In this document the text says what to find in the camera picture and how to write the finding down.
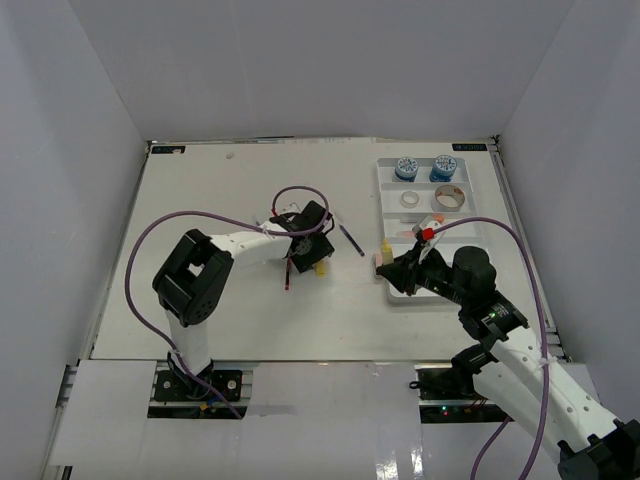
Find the yellow eraser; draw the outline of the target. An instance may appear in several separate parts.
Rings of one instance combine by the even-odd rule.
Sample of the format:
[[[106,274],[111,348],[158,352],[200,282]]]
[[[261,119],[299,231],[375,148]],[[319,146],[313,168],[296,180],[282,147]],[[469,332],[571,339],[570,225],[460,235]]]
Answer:
[[[314,272],[316,276],[323,277],[327,274],[327,269],[324,264],[316,264],[314,266]]]

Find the yellow white highlighter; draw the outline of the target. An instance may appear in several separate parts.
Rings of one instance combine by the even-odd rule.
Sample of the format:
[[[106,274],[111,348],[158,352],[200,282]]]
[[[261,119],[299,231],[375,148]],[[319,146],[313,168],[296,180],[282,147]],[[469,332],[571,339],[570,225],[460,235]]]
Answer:
[[[386,238],[384,238],[382,241],[382,245],[380,248],[380,256],[381,256],[381,263],[383,265],[389,265],[394,261],[392,246]]]

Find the clear tape roll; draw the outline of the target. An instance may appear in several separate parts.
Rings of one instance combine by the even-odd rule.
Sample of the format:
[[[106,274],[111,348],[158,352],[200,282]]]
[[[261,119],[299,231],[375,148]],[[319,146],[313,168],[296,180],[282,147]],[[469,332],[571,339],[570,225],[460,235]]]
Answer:
[[[420,196],[415,191],[403,191],[400,195],[400,203],[404,208],[415,208],[420,202]]]

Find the brown packing tape roll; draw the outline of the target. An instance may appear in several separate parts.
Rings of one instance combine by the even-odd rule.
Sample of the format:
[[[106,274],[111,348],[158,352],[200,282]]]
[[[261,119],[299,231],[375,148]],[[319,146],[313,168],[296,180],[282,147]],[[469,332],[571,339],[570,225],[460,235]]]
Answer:
[[[432,199],[432,208],[436,213],[460,212],[466,204],[466,195],[455,185],[439,186]]]

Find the blue tape roll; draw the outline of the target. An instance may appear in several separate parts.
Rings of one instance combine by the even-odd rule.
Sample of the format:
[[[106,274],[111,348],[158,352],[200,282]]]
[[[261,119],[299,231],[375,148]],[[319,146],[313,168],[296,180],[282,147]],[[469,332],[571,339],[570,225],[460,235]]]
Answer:
[[[419,171],[417,160],[410,156],[400,157],[394,168],[394,175],[399,181],[414,182]]]
[[[457,159],[451,155],[439,155],[435,158],[429,173],[429,180],[436,183],[448,183],[458,168]]]

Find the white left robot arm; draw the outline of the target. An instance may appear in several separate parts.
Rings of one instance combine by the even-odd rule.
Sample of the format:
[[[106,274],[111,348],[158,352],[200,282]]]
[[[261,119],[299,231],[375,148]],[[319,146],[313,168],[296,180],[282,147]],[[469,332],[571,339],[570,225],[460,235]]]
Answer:
[[[180,370],[180,391],[199,399],[210,390],[207,320],[232,271],[284,259],[305,273],[334,253],[327,238],[334,226],[329,210],[310,201],[301,210],[289,209],[253,229],[222,235],[192,229],[182,236],[152,282],[169,320],[170,357]]]

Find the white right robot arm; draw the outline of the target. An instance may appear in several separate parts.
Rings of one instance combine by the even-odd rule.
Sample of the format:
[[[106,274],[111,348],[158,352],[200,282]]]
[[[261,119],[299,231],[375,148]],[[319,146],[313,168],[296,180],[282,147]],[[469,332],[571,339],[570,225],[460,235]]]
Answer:
[[[498,291],[483,249],[461,247],[447,263],[417,244],[376,272],[403,294],[426,289],[459,306],[475,343],[452,359],[453,390],[496,404],[556,460],[561,478],[638,478],[638,421],[620,420],[544,352],[525,316]]]

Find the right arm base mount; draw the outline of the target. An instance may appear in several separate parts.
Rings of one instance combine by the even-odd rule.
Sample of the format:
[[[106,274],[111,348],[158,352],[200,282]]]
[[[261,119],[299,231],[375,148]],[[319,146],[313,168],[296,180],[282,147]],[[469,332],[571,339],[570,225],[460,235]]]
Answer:
[[[424,425],[500,423],[506,419],[493,401],[476,393],[447,364],[419,365],[408,387],[417,393]]]

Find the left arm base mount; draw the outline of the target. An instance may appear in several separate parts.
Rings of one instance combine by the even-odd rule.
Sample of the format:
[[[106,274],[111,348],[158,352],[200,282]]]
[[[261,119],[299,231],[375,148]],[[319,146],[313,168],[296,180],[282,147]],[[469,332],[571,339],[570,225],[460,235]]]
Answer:
[[[161,364],[154,375],[147,417],[169,420],[239,420],[248,410],[252,373],[236,368],[209,368],[201,381]]]

